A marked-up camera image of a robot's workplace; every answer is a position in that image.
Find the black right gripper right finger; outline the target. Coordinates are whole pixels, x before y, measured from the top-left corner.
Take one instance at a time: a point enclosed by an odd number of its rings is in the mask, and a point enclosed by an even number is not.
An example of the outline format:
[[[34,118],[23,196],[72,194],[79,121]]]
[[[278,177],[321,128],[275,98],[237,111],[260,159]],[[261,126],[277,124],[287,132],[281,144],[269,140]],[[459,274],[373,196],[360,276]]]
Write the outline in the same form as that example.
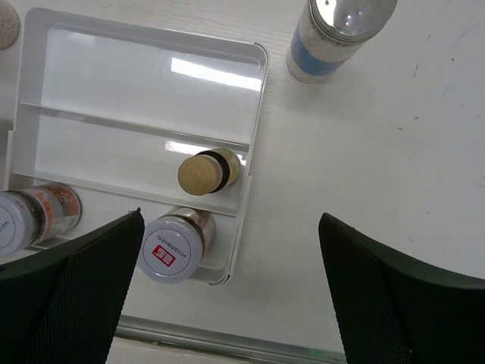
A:
[[[329,213],[321,255],[348,363],[482,363],[484,281],[365,236]]]

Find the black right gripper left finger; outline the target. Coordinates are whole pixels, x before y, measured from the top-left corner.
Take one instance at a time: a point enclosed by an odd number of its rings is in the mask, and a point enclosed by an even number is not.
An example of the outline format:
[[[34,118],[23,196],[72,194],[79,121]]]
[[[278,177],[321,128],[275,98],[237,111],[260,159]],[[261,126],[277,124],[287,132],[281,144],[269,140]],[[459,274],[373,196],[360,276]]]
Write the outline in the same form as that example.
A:
[[[1,266],[3,363],[104,363],[145,230],[140,210]]]

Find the white-lid spice jar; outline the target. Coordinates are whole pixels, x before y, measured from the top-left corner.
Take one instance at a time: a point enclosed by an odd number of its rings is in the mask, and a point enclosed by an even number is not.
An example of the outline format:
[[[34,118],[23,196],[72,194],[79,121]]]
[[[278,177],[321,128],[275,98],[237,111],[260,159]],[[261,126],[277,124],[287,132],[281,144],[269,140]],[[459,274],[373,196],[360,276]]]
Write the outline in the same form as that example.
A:
[[[145,227],[138,267],[162,284],[185,281],[199,267],[215,231],[210,212],[176,206]]]
[[[1,254],[10,255],[71,231],[82,215],[79,196],[64,184],[1,192]]]

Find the yellow-label sauce bottle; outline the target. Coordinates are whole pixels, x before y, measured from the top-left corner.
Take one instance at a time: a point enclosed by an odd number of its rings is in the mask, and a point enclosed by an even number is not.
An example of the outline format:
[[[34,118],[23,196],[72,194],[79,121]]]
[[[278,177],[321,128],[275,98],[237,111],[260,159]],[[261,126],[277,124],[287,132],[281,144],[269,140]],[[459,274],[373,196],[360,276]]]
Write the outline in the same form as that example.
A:
[[[186,159],[179,167],[180,187],[193,196],[217,193],[238,178],[241,162],[229,149],[208,149]]]

